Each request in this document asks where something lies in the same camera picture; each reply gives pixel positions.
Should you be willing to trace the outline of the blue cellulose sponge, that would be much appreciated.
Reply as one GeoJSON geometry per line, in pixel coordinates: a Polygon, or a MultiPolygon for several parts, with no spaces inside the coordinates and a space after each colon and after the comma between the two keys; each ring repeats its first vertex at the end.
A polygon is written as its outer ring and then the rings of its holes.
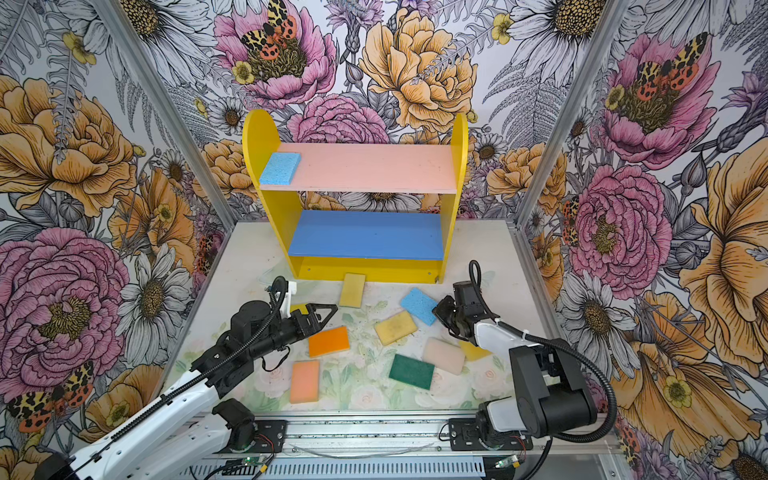
{"type": "Polygon", "coordinates": [[[290,186],[301,162],[301,155],[295,152],[274,152],[264,167],[259,183],[261,185],[290,186]]]}
{"type": "Polygon", "coordinates": [[[437,321],[433,313],[433,309],[437,305],[438,302],[435,299],[419,288],[412,288],[400,301],[400,306],[404,310],[427,326],[431,326],[437,321]]]}

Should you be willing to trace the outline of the bright yellow sponge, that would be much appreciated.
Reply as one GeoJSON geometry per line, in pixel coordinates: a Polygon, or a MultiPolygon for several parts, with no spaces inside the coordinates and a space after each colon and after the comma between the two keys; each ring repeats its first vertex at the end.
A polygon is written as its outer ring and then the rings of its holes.
{"type": "Polygon", "coordinates": [[[298,316],[298,315],[307,316],[309,314],[307,304],[304,303],[304,304],[292,305],[290,307],[289,314],[293,316],[298,316]]]}

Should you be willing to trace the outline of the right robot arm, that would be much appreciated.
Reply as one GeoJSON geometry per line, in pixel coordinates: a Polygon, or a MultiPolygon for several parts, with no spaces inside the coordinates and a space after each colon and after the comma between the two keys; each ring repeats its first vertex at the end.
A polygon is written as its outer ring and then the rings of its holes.
{"type": "Polygon", "coordinates": [[[488,313],[475,301],[468,305],[444,297],[432,313],[453,337],[505,356],[513,379],[510,397],[481,404],[474,429],[461,428],[460,442],[486,449],[505,449],[516,436],[554,437],[571,443],[591,443],[611,429],[606,423],[589,433],[573,433],[597,422],[598,409],[577,353],[563,341],[531,335],[488,313]]]}

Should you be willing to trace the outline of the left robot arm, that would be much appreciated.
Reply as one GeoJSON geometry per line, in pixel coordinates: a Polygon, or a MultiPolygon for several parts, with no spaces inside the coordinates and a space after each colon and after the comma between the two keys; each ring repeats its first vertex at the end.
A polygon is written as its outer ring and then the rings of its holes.
{"type": "Polygon", "coordinates": [[[229,393],[256,361],[321,332],[334,304],[309,303],[288,314],[248,301],[230,327],[164,393],[102,439],[65,456],[53,454],[37,479],[154,479],[173,475],[209,454],[247,451],[259,433],[251,411],[229,393]]]}

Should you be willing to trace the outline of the dull yellow sponge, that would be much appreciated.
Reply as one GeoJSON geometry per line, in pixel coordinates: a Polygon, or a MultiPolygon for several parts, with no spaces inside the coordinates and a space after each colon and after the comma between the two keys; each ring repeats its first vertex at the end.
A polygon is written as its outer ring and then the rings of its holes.
{"type": "Polygon", "coordinates": [[[407,311],[401,311],[376,323],[374,330],[382,345],[387,346],[415,333],[418,326],[407,311]]]}

